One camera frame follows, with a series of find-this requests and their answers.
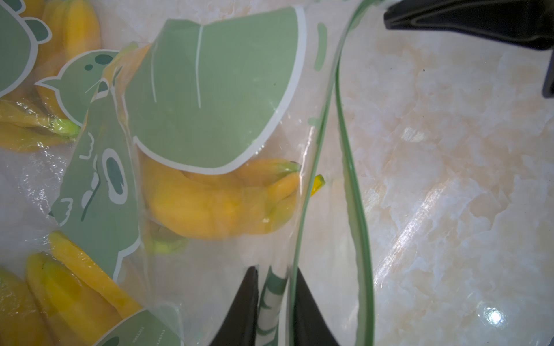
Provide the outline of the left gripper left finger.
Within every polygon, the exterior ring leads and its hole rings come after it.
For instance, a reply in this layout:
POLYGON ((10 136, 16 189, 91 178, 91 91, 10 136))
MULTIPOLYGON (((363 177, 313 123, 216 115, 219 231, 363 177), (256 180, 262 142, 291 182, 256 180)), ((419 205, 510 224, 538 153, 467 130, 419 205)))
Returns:
POLYGON ((251 266, 211 346, 254 346, 258 299, 258 269, 251 266))

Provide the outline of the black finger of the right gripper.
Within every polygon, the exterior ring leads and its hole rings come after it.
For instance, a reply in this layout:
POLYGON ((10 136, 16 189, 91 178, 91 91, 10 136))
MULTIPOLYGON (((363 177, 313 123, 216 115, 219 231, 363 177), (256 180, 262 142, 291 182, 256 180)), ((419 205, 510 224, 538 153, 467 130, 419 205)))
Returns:
POLYGON ((450 31, 532 50, 553 50, 552 1, 400 1, 388 30, 450 31))

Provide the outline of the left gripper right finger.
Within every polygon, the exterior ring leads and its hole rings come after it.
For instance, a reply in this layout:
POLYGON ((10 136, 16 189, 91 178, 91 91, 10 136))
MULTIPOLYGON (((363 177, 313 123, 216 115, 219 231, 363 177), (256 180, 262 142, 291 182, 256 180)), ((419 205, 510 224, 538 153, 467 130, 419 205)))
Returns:
POLYGON ((292 344, 295 346, 339 346, 299 268, 296 274, 292 308, 292 344))

